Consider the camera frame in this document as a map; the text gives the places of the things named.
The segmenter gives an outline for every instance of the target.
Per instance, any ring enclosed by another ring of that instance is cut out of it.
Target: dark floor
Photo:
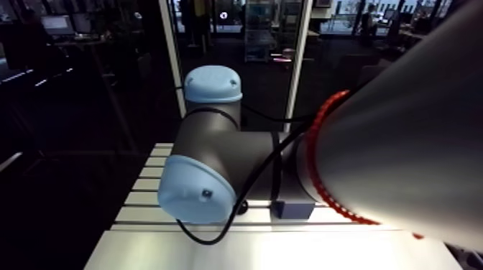
[[[291,68],[244,63],[239,39],[216,40],[203,57],[194,57],[182,42],[178,46],[184,74],[200,65],[226,65],[241,76],[245,104],[284,116]],[[309,43],[306,57],[314,60],[304,62],[295,115],[314,112],[338,90],[340,59],[362,53],[375,52],[347,39]],[[15,120],[9,122],[11,136],[1,139],[25,155],[1,175],[1,245],[11,254],[5,264],[15,269],[83,267],[154,143],[174,141],[180,117],[169,65],[161,63],[142,83],[117,86],[112,96],[100,81],[86,80],[80,72],[37,88],[32,82],[7,88],[16,94],[8,96],[12,100],[3,109],[13,110]],[[244,130],[282,128],[250,112],[244,111],[244,118]]]
[[[81,269],[154,143],[175,138],[170,71],[154,67],[138,88],[115,88],[121,116],[102,84],[75,70],[36,88],[27,79],[3,86],[20,94],[4,95],[2,109],[15,119],[2,123],[2,151],[24,155],[1,173],[0,245],[10,251],[2,265]]]

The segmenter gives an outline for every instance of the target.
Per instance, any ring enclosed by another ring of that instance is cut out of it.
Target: robotic arm
[[[245,199],[323,202],[323,187],[363,222],[483,251],[481,14],[483,2],[473,1],[452,16],[331,113],[313,144],[304,125],[239,131],[239,76],[193,70],[160,205],[183,222],[215,223]]]

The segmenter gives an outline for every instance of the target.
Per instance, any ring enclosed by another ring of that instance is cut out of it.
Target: desk
[[[156,144],[115,223],[86,269],[284,270],[461,269],[440,241],[417,240],[387,225],[359,225],[317,204],[308,220],[278,220],[267,201],[249,201],[222,242],[201,246],[157,206],[157,187],[172,144]],[[204,239],[220,225],[191,225]]]
[[[414,34],[408,30],[399,30],[399,34],[411,37],[413,39],[424,39],[426,34]]]

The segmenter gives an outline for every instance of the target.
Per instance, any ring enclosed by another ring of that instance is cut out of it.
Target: glass wall
[[[0,42],[2,266],[82,269],[180,123],[160,7],[0,0]]]
[[[404,0],[400,8],[400,18],[409,23],[413,17],[429,17],[436,5],[436,0]],[[334,0],[329,8],[314,9],[315,14],[323,13],[323,20],[319,22],[320,34],[359,34],[361,22],[356,24],[357,13],[361,4],[364,5],[362,14],[368,12],[369,6],[374,9],[371,12],[373,25],[377,27],[377,36],[386,36],[390,25],[397,18],[399,0]],[[438,8],[437,17],[443,18],[449,8],[451,0],[442,0]]]
[[[243,104],[268,116],[282,118],[292,77],[301,0],[203,2],[203,13],[186,14],[184,26],[193,30],[176,36],[182,75],[202,65],[224,65],[241,77]],[[214,28],[209,32],[206,22]],[[242,128],[282,130],[248,110]]]
[[[374,5],[373,17],[379,20],[374,26],[377,35],[384,38],[364,36],[360,31],[351,35],[357,4],[356,1],[334,1],[326,8],[313,9],[310,30],[318,34],[307,37],[294,116],[314,113],[335,92],[360,88],[376,78],[425,39],[443,21],[451,3],[444,0],[367,1],[362,15],[367,13],[370,4]],[[385,18],[385,14],[393,13],[391,10],[397,10],[398,6],[399,16],[392,14]],[[382,28],[385,20],[391,22]]]

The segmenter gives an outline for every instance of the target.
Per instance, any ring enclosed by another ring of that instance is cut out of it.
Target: white table
[[[323,204],[308,220],[278,220],[267,201],[249,201],[224,240],[201,246],[157,206],[157,186],[171,144],[156,144],[111,230],[86,269],[461,269],[440,241],[415,239],[387,225],[358,225]],[[205,239],[219,225],[188,226]]]

